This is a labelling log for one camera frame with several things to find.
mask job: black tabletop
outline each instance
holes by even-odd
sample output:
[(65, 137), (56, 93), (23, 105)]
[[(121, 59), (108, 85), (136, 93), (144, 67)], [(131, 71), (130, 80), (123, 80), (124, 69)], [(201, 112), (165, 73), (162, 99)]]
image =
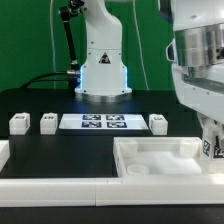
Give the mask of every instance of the black tabletop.
[[(75, 100), (67, 90), (11, 89), (0, 94), (0, 138), (10, 140), (10, 159), (0, 178), (116, 177), (115, 136), (153, 136), (151, 131), (60, 131), (40, 135), (43, 113), (152, 113), (169, 122), (168, 136), (201, 137), (196, 113), (178, 103), (174, 92), (135, 91), (130, 100), (100, 104)], [(31, 114), (25, 136), (9, 136), (9, 119)], [(0, 208), (0, 223), (224, 223), (223, 205)]]

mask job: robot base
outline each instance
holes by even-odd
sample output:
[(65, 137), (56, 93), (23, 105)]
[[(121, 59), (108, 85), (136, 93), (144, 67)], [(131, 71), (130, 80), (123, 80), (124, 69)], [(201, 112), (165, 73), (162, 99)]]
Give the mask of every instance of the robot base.
[(132, 96), (131, 91), (120, 95), (108, 95), (108, 96), (90, 95), (86, 93), (75, 92), (75, 98), (96, 103), (117, 103), (129, 100), (131, 99), (131, 96)]

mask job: white box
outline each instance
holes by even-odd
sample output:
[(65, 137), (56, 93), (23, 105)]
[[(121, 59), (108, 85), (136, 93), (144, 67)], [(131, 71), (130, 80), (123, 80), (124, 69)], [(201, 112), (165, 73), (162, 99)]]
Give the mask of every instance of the white box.
[(29, 113), (16, 113), (9, 121), (10, 135), (25, 135), (30, 127)]
[(58, 127), (58, 115), (54, 113), (44, 114), (40, 121), (41, 135), (54, 135)]
[(149, 115), (149, 128), (153, 135), (167, 135), (168, 122), (160, 114)]

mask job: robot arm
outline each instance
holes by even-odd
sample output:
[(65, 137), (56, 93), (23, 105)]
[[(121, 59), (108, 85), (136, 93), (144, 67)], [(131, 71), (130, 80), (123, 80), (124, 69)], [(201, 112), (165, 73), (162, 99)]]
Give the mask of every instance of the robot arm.
[(204, 154), (224, 158), (224, 2), (159, 0), (159, 7), (173, 22), (167, 56), (177, 97), (198, 112)]
[(87, 58), (81, 67), (81, 83), (75, 89), (76, 97), (95, 102), (128, 98), (131, 89), (127, 87), (127, 68), (121, 60), (122, 25), (107, 11), (105, 0), (69, 0), (68, 7), (60, 9), (68, 44), (71, 43), (72, 64), (77, 65), (77, 60), (68, 21), (79, 12), (86, 22)]

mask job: green background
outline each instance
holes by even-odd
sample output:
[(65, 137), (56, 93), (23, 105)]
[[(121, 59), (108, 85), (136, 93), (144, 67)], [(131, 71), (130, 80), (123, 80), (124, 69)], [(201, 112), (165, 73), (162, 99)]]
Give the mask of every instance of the green background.
[[(65, 32), (58, 9), (67, 0), (54, 0), (54, 36), (57, 71), (70, 68)], [(133, 5), (106, 3), (108, 11), (123, 24), (124, 64), (128, 84), (146, 89), (134, 25)], [(158, 14), (157, 0), (136, 1), (145, 70), (150, 90), (173, 90), (170, 63), (165, 48), (172, 40), (172, 27)], [(50, 36), (50, 0), (0, 1), (0, 91), (18, 88), (31, 78), (53, 71)], [(85, 21), (82, 15), (71, 21), (75, 48), (80, 64), (86, 57)], [(32, 87), (65, 88), (66, 84), (38, 83)]]

